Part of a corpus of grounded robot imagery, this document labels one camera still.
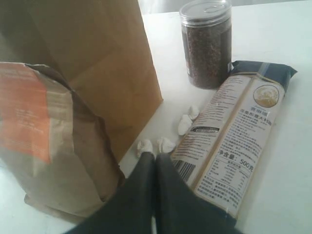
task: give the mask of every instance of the plastic jar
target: plastic jar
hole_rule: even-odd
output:
[[[181,8],[180,18],[191,84],[219,87],[232,67],[231,4],[227,0],[193,1]]]

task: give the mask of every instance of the metal lid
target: metal lid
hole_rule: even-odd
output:
[[[231,16],[231,4],[227,0],[197,0],[180,10],[182,24],[186,26],[212,26]]]

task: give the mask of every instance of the white table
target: white table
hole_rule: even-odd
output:
[[[233,61],[284,63],[299,71],[241,207],[236,226],[246,234],[312,232],[311,10],[312,1],[233,8]],[[178,13],[146,15],[144,23],[164,102],[138,140],[178,141],[181,115],[191,104],[203,107],[214,91],[188,83]],[[127,176],[137,162],[136,144],[120,163]],[[73,226],[25,205],[24,195],[0,167],[0,233],[59,234]]]

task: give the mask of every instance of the white candy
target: white candy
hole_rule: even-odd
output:
[[[189,108],[189,117],[191,120],[195,120],[199,116],[199,108],[195,105],[190,106]]]
[[[166,154],[172,152],[175,149],[175,147],[176,147],[176,144],[171,142],[166,137],[159,138],[157,140],[157,144],[158,144],[159,152],[160,153],[166,153]]]
[[[180,136],[185,135],[189,130],[189,128],[191,127],[192,123],[193,122],[188,115],[183,115],[177,128],[178,134]]]
[[[150,140],[140,140],[137,144],[137,157],[141,157],[143,152],[151,152],[153,153],[153,145]]]

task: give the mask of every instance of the paper bag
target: paper bag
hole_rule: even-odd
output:
[[[44,66],[0,63],[0,158],[27,196],[87,217],[124,176],[101,118]]]
[[[0,59],[61,72],[120,161],[162,101],[137,0],[4,0],[0,18]]]

